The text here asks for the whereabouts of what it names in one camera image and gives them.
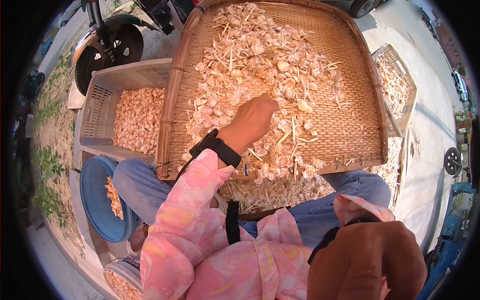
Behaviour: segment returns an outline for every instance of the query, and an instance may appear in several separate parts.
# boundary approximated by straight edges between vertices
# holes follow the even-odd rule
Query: knee
[[[371,202],[375,205],[388,207],[388,204],[390,203],[390,198],[392,196],[388,184],[383,180],[382,177],[378,176],[377,174],[369,174],[368,181],[371,185],[373,193],[373,201]]]
[[[122,186],[131,186],[137,174],[145,173],[148,165],[137,158],[125,159],[117,165],[113,173],[113,186],[115,189]]]

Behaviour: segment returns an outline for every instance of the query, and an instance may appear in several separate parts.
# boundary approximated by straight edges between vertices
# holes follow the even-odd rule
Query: hand
[[[278,109],[278,103],[269,94],[252,98],[238,108],[232,123],[220,129],[217,137],[241,155],[268,133],[272,114]]]
[[[415,235],[402,222],[354,224],[315,255],[307,299],[414,300],[426,276]]]

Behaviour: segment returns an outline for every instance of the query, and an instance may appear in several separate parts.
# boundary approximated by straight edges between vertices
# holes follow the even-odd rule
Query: bamboo basket rim
[[[170,150],[170,140],[171,140],[171,130],[174,124],[175,108],[177,104],[178,92],[181,84],[181,78],[183,73],[186,71],[184,69],[185,63],[187,62],[188,53],[193,42],[193,37],[195,36],[195,29],[200,21],[200,18],[203,16],[204,10],[208,9],[215,5],[222,4],[233,4],[233,3],[285,3],[293,4],[298,6],[303,6],[306,8],[319,9],[325,12],[330,12],[337,15],[343,22],[345,22],[349,29],[351,30],[355,42],[360,48],[360,54],[365,62],[365,65],[368,70],[368,75],[372,80],[372,89],[373,95],[375,97],[375,102],[378,108],[378,120],[379,120],[379,130],[380,130],[380,142],[382,145],[381,149],[381,159],[376,161],[379,164],[385,164],[388,161],[388,136],[387,136],[387,125],[386,125],[386,108],[383,100],[382,94],[382,84],[380,75],[376,69],[375,62],[372,59],[372,54],[368,48],[367,42],[363,37],[360,29],[353,21],[353,19],[343,10],[338,9],[334,6],[320,3],[314,0],[251,0],[251,1],[238,1],[238,0],[202,0],[198,3],[197,6],[191,11],[190,15],[187,18],[187,22],[183,28],[183,31],[180,35],[180,42],[173,58],[170,80],[168,81],[164,108],[162,111],[162,118],[159,125],[159,134],[158,142],[156,148],[156,172],[157,176],[161,180],[166,180],[168,176],[168,165],[169,165],[169,150]],[[336,167],[328,168],[332,172],[341,172],[347,170],[354,170],[361,168],[363,165],[362,162],[351,163],[348,166],[339,165]]]

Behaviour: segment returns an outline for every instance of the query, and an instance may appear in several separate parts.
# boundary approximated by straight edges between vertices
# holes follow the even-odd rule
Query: black wrist strap
[[[199,141],[195,146],[193,146],[189,153],[192,158],[182,167],[175,182],[180,178],[180,175],[183,173],[185,168],[191,163],[192,160],[196,159],[202,151],[205,149],[212,149],[217,154],[227,166],[232,165],[234,168],[238,167],[241,161],[241,156],[237,152],[233,151],[232,148],[228,147],[221,139],[217,138],[218,129],[213,129],[209,132],[201,141]]]
[[[349,225],[357,224],[357,223],[367,223],[367,222],[380,222],[380,220],[373,217],[373,216],[361,216],[361,217],[355,218],[355,219],[351,220],[350,222],[346,223],[345,226],[349,226]],[[308,259],[308,264],[312,263],[313,258],[315,257],[315,255],[317,254],[317,252],[320,249],[325,248],[326,246],[328,246],[328,244],[331,241],[333,241],[335,239],[336,233],[339,230],[340,230],[339,227],[334,227],[334,228],[330,229],[329,231],[327,231],[327,233],[325,233],[323,239],[318,243],[318,245],[313,249],[312,253],[310,254],[310,257]]]

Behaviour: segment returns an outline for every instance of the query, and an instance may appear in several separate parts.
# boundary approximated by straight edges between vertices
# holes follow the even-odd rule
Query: pink floral shirt
[[[240,227],[241,241],[229,245],[225,215],[209,204],[234,168],[217,164],[216,153],[204,150],[158,209],[140,260],[143,300],[306,299],[312,248],[303,246],[295,219],[279,209],[257,223],[256,239]],[[341,225],[365,209],[394,218],[358,197],[334,201]]]

